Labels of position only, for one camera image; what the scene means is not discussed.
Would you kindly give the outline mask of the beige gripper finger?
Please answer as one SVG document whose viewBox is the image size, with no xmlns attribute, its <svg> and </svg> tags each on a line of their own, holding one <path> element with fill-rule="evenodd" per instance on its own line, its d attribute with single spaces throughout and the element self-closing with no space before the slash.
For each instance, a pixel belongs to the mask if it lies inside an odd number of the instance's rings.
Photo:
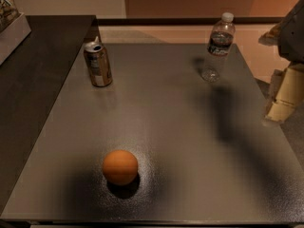
<svg viewBox="0 0 304 228">
<path fill-rule="evenodd" d="M 258 42 L 264 46 L 276 46 L 278 37 L 281 32 L 281 24 L 278 23 L 273 26 L 269 31 L 265 32 L 258 39 Z"/>
<path fill-rule="evenodd" d="M 285 122 L 304 101 L 304 65 L 290 63 L 284 70 L 275 70 L 269 87 L 265 118 Z"/>
</svg>

